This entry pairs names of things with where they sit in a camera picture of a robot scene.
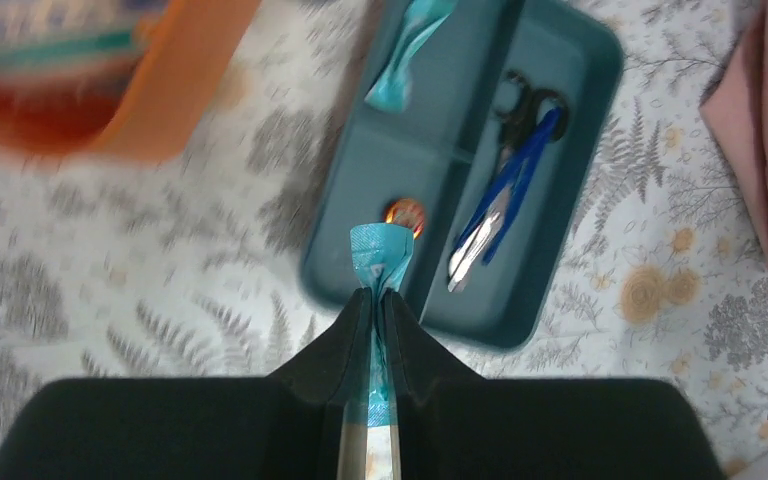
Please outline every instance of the plastic tray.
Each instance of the plastic tray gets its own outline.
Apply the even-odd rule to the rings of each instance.
[[[385,65],[408,0],[389,2],[302,260],[307,293],[339,308],[358,287],[349,230],[381,221],[410,197],[427,224],[401,293],[426,328],[500,349],[534,332],[582,183],[619,83],[614,34],[556,0],[460,0],[412,62],[408,110],[386,114],[363,102]],[[566,135],[547,147],[522,210],[487,267],[450,293],[455,238],[492,180],[498,159],[494,107],[518,92],[502,79],[519,69],[536,87],[563,93]]]

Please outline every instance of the scissors handle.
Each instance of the scissors handle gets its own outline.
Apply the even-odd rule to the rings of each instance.
[[[508,178],[508,181],[513,181],[514,187],[511,192],[510,204],[505,211],[502,226],[499,227],[496,236],[490,241],[490,244],[484,252],[484,257],[481,259],[483,265],[487,265],[493,260],[496,251],[499,249],[499,245],[501,245],[502,240],[505,238],[511,225],[514,223],[516,216],[519,214],[520,207],[525,200],[525,194],[528,191],[529,185],[531,185],[531,180],[534,178],[534,172],[537,171],[537,164],[543,156],[543,150],[546,148],[546,144],[549,143],[552,138],[552,132],[555,130],[558,121],[561,119],[561,115],[562,112],[560,108],[553,108],[546,113],[540,121],[540,124],[537,126],[537,129],[525,142],[525,145],[523,145],[523,147],[508,160],[508,165],[516,168],[516,171],[506,172],[505,170],[508,170],[508,165],[506,165],[503,172],[499,174],[500,177],[503,175],[513,177]]]

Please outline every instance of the black object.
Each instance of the black object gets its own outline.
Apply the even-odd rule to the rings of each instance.
[[[8,433],[0,479],[363,478],[373,307],[368,289],[356,291],[331,328],[264,378],[50,384]],[[382,311],[395,478],[725,478],[666,383],[487,380],[397,293]]]

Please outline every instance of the white tablecloth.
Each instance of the white tablecloth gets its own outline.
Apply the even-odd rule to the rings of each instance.
[[[449,346],[488,376],[664,378],[739,466],[768,450],[768,274],[697,108],[755,6],[575,3],[628,59],[539,331],[507,355]],[[376,4],[264,0],[160,168],[0,164],[0,438],[45,382],[262,374],[329,325],[295,272]]]

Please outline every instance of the tablecloth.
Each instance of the tablecloth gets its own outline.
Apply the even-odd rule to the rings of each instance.
[[[573,3],[627,60],[539,330],[507,354],[446,345],[490,377],[663,378],[737,469],[768,449],[768,273],[698,105],[756,5]],[[159,168],[0,162],[0,438],[46,382],[264,374],[329,325],[299,249],[381,6],[264,0]]]

